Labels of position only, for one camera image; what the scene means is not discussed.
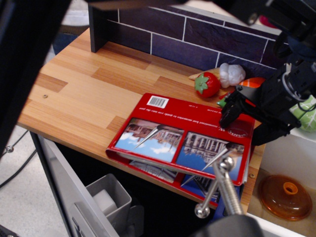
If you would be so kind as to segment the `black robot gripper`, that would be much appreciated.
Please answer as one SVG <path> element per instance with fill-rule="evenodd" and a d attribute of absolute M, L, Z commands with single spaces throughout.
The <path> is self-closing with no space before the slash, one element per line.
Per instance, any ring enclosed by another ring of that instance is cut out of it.
<path fill-rule="evenodd" d="M 288 82 L 291 67 L 290 64 L 283 65 L 259 88 L 237 85 L 235 91 L 225 100 L 220 126 L 227 128 L 241 113 L 260 121 L 262 124 L 253 132 L 253 146 L 286 136 L 291 129 L 300 127 L 301 123 L 289 111 L 301 100 L 301 96 L 293 91 Z"/>

